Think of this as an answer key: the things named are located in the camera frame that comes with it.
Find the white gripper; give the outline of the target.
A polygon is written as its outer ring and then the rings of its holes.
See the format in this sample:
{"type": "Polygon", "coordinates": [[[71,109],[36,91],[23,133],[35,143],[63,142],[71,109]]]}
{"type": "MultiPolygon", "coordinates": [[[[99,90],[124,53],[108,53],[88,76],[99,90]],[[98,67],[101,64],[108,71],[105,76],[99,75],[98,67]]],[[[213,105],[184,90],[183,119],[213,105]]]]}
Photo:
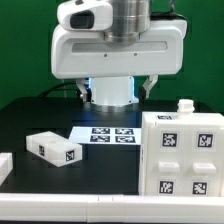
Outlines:
{"type": "MultiPolygon", "coordinates": [[[[183,62],[184,20],[153,21],[132,43],[110,43],[101,32],[68,31],[58,26],[52,38],[51,71],[58,79],[147,76],[145,97],[158,81],[157,75],[177,73],[183,62]]],[[[76,85],[87,101],[84,79],[76,85]]]]}

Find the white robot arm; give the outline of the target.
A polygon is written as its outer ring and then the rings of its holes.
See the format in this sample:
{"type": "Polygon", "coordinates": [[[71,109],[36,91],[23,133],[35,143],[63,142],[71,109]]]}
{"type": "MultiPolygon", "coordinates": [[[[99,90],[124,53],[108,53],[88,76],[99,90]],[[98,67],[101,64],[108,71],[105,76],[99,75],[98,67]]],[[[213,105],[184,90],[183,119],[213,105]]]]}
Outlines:
{"type": "Polygon", "coordinates": [[[183,62],[188,21],[174,10],[153,12],[152,0],[68,0],[57,8],[51,71],[74,79],[88,106],[119,111],[139,102],[134,78],[144,76],[146,98],[160,75],[183,62]]]}

